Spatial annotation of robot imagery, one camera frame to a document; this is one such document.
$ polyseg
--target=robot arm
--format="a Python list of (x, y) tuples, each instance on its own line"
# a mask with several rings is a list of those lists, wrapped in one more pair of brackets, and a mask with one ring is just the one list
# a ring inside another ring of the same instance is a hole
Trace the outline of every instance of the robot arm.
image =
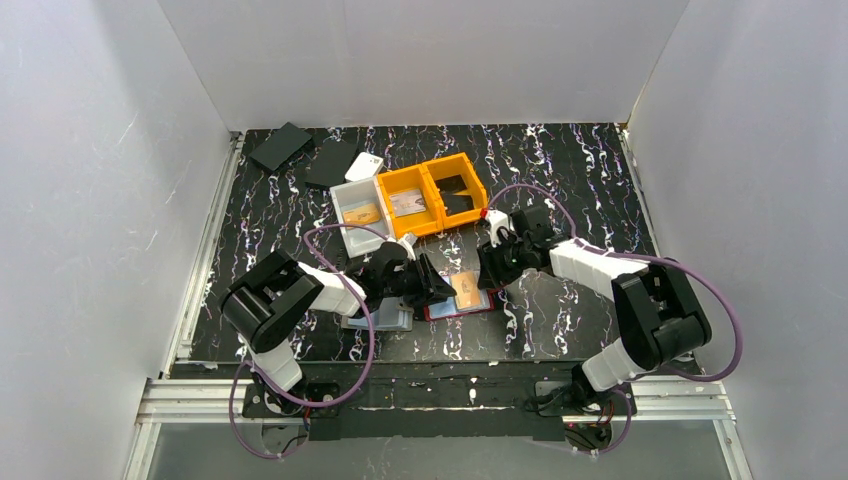
[(712, 332), (685, 274), (674, 268), (598, 255), (549, 224), (546, 208), (489, 211), (491, 240), (477, 249), (480, 288), (500, 288), (525, 269), (585, 285), (615, 302), (621, 337), (576, 366), (563, 399), (595, 403), (604, 392), (705, 345)]
[(369, 261), (334, 274), (297, 262), (285, 252), (272, 252), (228, 289), (221, 312), (244, 340), (253, 362), (289, 391), (303, 375), (288, 337), (307, 310), (348, 316), (360, 310), (341, 277), (370, 311), (386, 297), (403, 297), (418, 308), (456, 295), (426, 255), (410, 257), (408, 245), (384, 242)]

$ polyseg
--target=yellow bin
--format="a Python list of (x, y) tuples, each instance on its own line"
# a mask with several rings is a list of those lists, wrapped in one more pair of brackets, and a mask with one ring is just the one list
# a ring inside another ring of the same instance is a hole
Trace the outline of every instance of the yellow bin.
[[(474, 208), (448, 216), (435, 182), (455, 175), (461, 176), (466, 186), (466, 190), (456, 193), (470, 195)], [(483, 188), (483, 184), (480, 183), (480, 179), (474, 172), (471, 161), (464, 153), (428, 160), (393, 172), (381, 173), (377, 176), (377, 182), (380, 184), (380, 190), (389, 209), (396, 238), (400, 238), (407, 232), (412, 232), (421, 237), (441, 232), (447, 228), (476, 222), (480, 219), (482, 209), (486, 208), (489, 202), (486, 189)], [(395, 216), (391, 196), (413, 189), (421, 191), (427, 204), (427, 211), (402, 217)]]

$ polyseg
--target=white wall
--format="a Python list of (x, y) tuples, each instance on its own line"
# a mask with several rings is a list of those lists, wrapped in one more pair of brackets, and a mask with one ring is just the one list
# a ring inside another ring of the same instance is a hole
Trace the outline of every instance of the white wall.
[(230, 130), (622, 122), (688, 0), (159, 0)]
[[(692, 0), (631, 121), (663, 253), (742, 315), (727, 380), (757, 478), (844, 478), (848, 5)], [(716, 371), (730, 356), (711, 309)]]
[(0, 2), (0, 477), (115, 479), (229, 136), (155, 0)]

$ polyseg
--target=white bin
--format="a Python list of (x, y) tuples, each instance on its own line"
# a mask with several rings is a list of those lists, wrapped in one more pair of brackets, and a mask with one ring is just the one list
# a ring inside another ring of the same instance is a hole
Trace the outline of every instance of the white bin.
[[(377, 177), (336, 185), (330, 188), (330, 197), (333, 199), (333, 207), (336, 209), (336, 218), (339, 223), (344, 223), (343, 213), (348, 210), (369, 203), (377, 205), (377, 210), (380, 211), (380, 220), (365, 226), (386, 236), (392, 235), (392, 221), (389, 218), (386, 202), (380, 195)], [(383, 243), (380, 237), (359, 228), (342, 228), (341, 231), (347, 254), (351, 258), (373, 252), (380, 248), (380, 244)]]

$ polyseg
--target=marble tabletop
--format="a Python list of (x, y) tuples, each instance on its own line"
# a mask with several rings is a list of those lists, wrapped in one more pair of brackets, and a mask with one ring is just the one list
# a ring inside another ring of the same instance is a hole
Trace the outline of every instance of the marble tabletop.
[[(195, 328), (190, 360), (236, 362), (235, 331), (217, 309), (220, 294), (270, 251), (282, 248), (317, 265), (300, 243), (314, 226), (336, 222), (328, 193), (303, 183), (326, 139), (357, 143), (384, 157), (394, 170), (465, 152), (490, 198), (506, 185), (531, 183), (550, 189), (577, 221), (580, 235), (617, 251), (654, 253), (618, 132), (612, 124), (451, 125), (308, 129), (315, 146), (288, 168), (268, 175), (246, 159), (272, 133), (246, 133), (224, 225)], [(497, 207), (505, 212), (539, 204), (527, 191), (508, 192)], [(551, 212), (553, 224), (564, 225)], [(486, 230), (466, 225), (416, 244), (442, 274), (474, 270), (476, 247)], [(319, 234), (328, 251), (342, 247), (338, 232)], [(416, 321), (411, 332), (381, 332), (377, 360), (543, 360), (587, 358), (618, 337), (614, 307), (592, 290), (537, 272), (526, 273), (500, 295), (492, 312), (435, 322)], [(367, 332), (340, 328), (334, 315), (310, 312), (291, 337), (303, 361), (362, 360)]]

